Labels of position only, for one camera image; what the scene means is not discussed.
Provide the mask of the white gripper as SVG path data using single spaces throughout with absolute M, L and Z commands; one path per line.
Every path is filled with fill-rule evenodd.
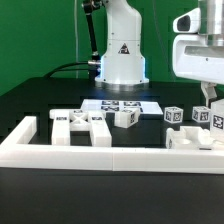
M 172 66 L 177 77 L 204 81 L 201 90 L 209 106 L 217 97 L 216 84 L 224 84 L 224 47 L 208 46 L 205 36 L 177 35 Z

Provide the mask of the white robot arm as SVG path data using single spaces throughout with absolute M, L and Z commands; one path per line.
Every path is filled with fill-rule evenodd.
M 107 50 L 100 60 L 98 86 L 116 90 L 145 86 L 145 58 L 140 52 L 142 18 L 127 0 L 103 0 L 107 12 Z M 198 0 L 198 6 L 173 21 L 177 34 L 172 68 L 181 78 L 197 80 L 206 100 L 224 85 L 224 0 Z

